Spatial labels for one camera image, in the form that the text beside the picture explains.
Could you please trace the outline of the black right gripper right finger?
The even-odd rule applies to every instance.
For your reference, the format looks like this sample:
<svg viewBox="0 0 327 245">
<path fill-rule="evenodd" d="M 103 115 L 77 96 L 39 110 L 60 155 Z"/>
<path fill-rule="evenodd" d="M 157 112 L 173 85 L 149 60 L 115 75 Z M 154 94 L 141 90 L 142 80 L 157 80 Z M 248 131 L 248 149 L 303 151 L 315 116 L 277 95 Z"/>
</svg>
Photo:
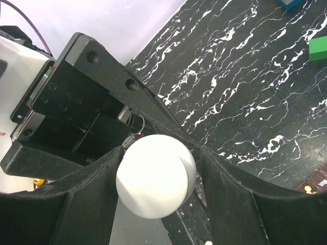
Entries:
<svg viewBox="0 0 327 245">
<path fill-rule="evenodd" d="M 209 148 L 200 163 L 214 244 L 326 244 L 326 193 L 271 184 Z"/>
</svg>

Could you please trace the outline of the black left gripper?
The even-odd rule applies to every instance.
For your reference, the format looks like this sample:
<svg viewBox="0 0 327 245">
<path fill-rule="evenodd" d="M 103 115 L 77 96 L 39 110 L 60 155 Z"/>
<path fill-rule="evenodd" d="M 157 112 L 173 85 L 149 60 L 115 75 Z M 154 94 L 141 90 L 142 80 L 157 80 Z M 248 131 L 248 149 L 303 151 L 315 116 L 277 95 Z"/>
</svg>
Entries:
<svg viewBox="0 0 327 245">
<path fill-rule="evenodd" d="M 2 170 L 53 181 L 112 181 L 106 165 L 81 165 L 61 151 L 100 157 L 121 145 L 130 134 L 132 110 L 127 106 L 187 145 L 201 148 L 164 102 L 104 46 L 75 33 L 59 58 L 39 70 L 14 109 L 11 119 L 17 125 L 11 139 L 16 142 L 1 160 Z"/>
</svg>

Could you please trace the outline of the brown weekly pill organizer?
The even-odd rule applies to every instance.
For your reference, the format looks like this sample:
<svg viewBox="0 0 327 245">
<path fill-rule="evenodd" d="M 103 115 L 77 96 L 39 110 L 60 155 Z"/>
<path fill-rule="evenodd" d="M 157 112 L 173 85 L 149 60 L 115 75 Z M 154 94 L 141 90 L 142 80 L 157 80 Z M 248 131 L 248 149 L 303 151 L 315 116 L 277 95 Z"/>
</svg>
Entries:
<svg viewBox="0 0 327 245">
<path fill-rule="evenodd" d="M 296 188 L 296 191 L 316 194 L 326 192 L 326 186 L 326 163 L 324 163 L 320 168 L 311 173 L 309 177 Z"/>
</svg>

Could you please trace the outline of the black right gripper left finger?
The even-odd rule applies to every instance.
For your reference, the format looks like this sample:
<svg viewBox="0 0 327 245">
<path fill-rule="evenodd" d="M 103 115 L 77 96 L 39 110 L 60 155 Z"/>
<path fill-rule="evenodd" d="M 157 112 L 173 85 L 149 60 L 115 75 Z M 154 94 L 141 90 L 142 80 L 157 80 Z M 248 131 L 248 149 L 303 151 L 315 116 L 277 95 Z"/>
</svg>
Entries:
<svg viewBox="0 0 327 245">
<path fill-rule="evenodd" d="M 109 244 L 118 202 L 116 147 L 35 191 L 1 194 L 1 244 Z"/>
</svg>

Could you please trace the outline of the white pill bottle blue label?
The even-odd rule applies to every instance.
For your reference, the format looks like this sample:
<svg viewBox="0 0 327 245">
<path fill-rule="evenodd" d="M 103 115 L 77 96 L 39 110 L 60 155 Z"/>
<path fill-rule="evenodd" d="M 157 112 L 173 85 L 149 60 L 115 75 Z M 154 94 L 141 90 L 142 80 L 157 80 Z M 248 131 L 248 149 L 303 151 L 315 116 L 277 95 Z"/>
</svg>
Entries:
<svg viewBox="0 0 327 245">
<path fill-rule="evenodd" d="M 196 162 L 184 143 L 155 134 L 133 143 L 116 174 L 116 189 L 135 215 L 159 219 L 175 212 L 193 193 Z"/>
</svg>

